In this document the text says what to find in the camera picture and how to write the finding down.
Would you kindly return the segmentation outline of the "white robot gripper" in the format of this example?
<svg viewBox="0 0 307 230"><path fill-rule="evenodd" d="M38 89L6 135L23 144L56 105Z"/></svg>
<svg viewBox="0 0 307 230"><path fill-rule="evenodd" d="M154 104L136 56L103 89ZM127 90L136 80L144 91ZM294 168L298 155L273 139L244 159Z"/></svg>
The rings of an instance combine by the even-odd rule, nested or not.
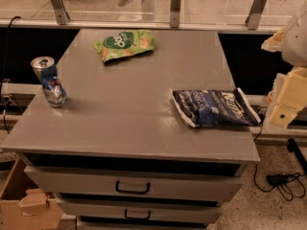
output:
<svg viewBox="0 0 307 230"><path fill-rule="evenodd" d="M269 123L287 127L307 106L307 1L286 28L266 39L261 49L272 53L282 51L283 60L295 66L287 74L276 75L269 104Z"/></svg>

